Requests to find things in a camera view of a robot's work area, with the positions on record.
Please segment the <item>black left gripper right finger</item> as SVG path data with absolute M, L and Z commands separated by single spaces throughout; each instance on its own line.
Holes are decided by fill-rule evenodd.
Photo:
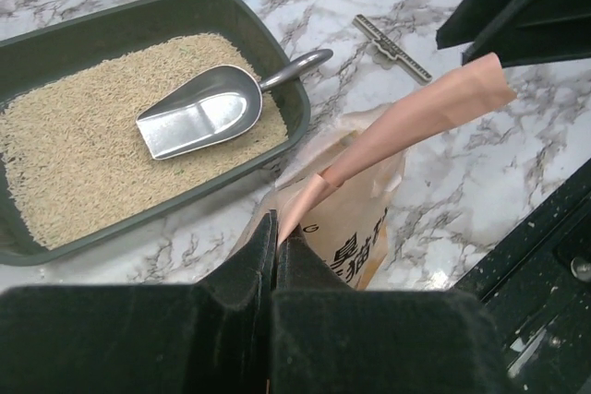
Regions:
M 484 305 L 456 291 L 356 291 L 300 236 L 277 251 L 273 393 L 510 393 Z

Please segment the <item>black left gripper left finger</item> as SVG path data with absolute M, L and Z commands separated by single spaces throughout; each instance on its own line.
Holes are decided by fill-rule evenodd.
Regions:
M 262 393 L 277 217 L 193 284 L 20 286 L 1 295 L 5 393 Z

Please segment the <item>grey bag clip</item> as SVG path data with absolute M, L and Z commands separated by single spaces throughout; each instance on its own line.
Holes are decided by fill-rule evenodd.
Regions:
M 361 14 L 355 15 L 353 24 L 373 43 L 378 52 L 390 61 L 401 66 L 422 85 L 432 80 L 430 73 L 408 55 L 400 46 L 388 38 L 373 23 Z

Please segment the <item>pink cat litter bag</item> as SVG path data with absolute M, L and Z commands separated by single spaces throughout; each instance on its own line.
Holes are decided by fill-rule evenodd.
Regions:
M 242 248 L 273 209 L 280 240 L 301 228 L 337 277 L 366 289 L 388 253 L 386 216 L 404 176 L 406 149 L 515 97 L 499 57 L 489 53 L 394 103 L 341 115 L 296 154 L 235 247 Z

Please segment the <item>silver metal scoop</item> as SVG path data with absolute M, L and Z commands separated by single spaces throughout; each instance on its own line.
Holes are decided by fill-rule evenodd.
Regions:
M 330 49 L 309 52 L 261 81 L 239 66 L 215 66 L 140 113 L 137 128 L 157 161 L 235 139 L 260 119 L 264 93 L 298 79 L 332 56 Z

